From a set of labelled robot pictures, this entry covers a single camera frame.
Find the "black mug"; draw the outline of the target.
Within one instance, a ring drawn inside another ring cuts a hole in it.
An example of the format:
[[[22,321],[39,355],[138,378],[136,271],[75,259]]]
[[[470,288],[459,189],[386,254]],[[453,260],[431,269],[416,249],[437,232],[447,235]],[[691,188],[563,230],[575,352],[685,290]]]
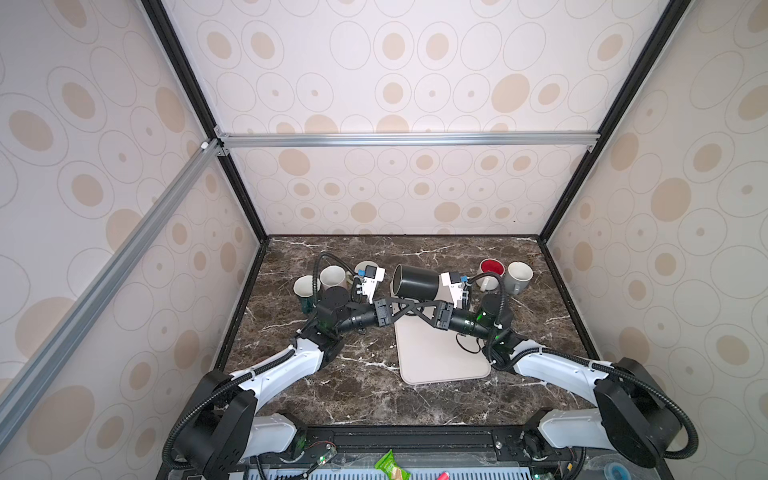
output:
[[[394,270],[391,288],[396,297],[432,301],[440,288],[440,274],[433,270],[400,264]]]

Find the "light green mug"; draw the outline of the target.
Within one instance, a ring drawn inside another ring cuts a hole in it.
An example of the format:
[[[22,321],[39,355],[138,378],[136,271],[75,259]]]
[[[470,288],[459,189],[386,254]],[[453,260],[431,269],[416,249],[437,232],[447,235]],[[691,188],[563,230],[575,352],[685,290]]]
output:
[[[364,260],[364,261],[361,261],[361,262],[359,262],[359,263],[358,263],[358,264],[355,266],[355,268],[354,268],[354,273],[355,273],[356,275],[359,275],[361,272],[365,272],[365,270],[366,270],[366,269],[367,269],[369,266],[372,266],[372,267],[375,267],[375,268],[377,268],[377,267],[378,267],[378,264],[377,264],[376,262],[374,262],[374,261],[371,261],[371,260]]]

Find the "pink faceted mug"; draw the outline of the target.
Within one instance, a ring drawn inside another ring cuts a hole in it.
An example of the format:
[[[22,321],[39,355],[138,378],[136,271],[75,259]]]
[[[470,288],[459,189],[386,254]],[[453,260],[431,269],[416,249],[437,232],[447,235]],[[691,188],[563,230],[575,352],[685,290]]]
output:
[[[333,287],[347,287],[347,272],[337,265],[331,265],[321,270],[319,279],[324,290]]]

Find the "white mug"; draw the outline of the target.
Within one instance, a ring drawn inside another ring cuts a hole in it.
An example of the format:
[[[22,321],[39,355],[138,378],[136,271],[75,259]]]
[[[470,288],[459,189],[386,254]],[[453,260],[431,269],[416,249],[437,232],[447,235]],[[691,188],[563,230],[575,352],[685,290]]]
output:
[[[480,273],[493,272],[495,276],[486,275],[480,278],[476,285],[482,292],[493,291],[503,282],[505,275],[505,266],[496,259],[485,259],[479,265]]]

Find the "grey mug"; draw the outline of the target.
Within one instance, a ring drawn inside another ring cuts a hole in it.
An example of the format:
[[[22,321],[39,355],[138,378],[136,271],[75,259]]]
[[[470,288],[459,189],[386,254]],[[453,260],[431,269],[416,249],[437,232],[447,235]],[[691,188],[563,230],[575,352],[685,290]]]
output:
[[[504,285],[508,295],[517,296],[522,293],[534,276],[533,269],[524,262],[515,261],[506,267]]]

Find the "dark green faceted mug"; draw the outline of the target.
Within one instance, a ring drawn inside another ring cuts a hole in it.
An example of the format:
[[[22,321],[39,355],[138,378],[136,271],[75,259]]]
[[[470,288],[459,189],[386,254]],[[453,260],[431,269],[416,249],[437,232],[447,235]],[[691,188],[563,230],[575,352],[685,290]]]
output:
[[[320,280],[313,275],[299,277],[293,284],[293,292],[299,301],[301,312],[309,316],[316,307],[317,295],[320,293]]]

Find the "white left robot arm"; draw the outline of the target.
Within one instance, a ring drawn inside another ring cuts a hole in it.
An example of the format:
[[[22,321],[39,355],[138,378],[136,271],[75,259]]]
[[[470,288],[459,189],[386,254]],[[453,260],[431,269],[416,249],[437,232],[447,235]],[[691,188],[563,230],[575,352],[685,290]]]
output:
[[[298,424],[284,414],[259,411],[297,381],[333,361],[347,332],[386,327],[408,313],[422,312],[410,298],[374,296],[381,268],[355,272],[331,253],[321,253],[341,268],[340,283],[325,287],[318,271],[306,278],[310,311],[289,345],[266,360],[227,375],[207,373],[171,428],[161,450],[170,470],[191,470],[205,479],[225,479],[233,468],[265,453],[283,453],[301,445]]]

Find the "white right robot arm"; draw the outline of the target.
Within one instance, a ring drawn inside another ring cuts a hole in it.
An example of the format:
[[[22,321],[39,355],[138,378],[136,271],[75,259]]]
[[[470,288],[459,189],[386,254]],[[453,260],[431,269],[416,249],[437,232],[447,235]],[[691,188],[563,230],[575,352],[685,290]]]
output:
[[[590,408],[540,409],[521,435],[531,458],[566,448],[607,449],[644,468],[692,457],[700,445],[690,417],[637,361],[590,360],[519,335],[504,282],[400,265],[391,284],[400,310],[435,329],[481,340],[490,367],[567,390]]]

